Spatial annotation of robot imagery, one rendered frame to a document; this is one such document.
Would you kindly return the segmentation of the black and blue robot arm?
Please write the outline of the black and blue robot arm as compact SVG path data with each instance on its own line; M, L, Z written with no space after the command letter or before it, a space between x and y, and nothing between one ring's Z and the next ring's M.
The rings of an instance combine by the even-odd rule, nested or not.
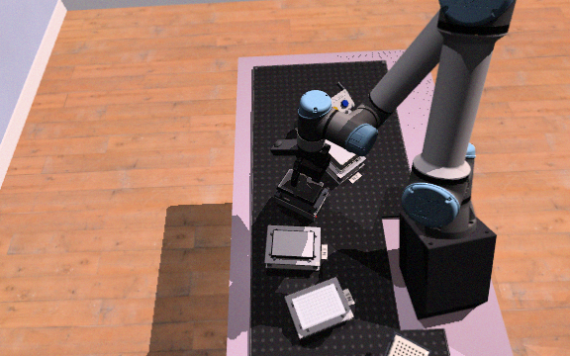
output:
M438 65L423 151L414 157L402 207L423 233L458 239L476 228L469 142L495 42L508 33L517 0L438 1L440 11L355 110L347 115L327 93L309 91L300 100L297 139L278 139L270 151L304 156L297 143L318 151L328 140L367 155L376 129Z

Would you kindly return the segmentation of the white button panel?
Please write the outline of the white button panel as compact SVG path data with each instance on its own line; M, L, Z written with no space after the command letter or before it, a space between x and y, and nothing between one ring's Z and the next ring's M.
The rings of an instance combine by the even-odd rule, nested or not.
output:
M349 95L348 92L346 92L346 89L339 82L337 82L337 84L343 90L331 98L332 107L349 115L352 112L349 109L355 106L355 104L351 100L352 99L351 95ZM294 129L295 130L298 129L298 120L294 123Z

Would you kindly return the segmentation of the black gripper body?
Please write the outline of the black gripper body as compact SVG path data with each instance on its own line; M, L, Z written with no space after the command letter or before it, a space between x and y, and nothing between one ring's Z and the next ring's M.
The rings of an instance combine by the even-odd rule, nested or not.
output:
M328 152L331 146L325 143L324 147L318 151L306 151L297 143L298 149L304 153L304 156L296 156L294 166L298 167L298 172L308 175L312 181L320 183L328 166L330 166L331 155Z

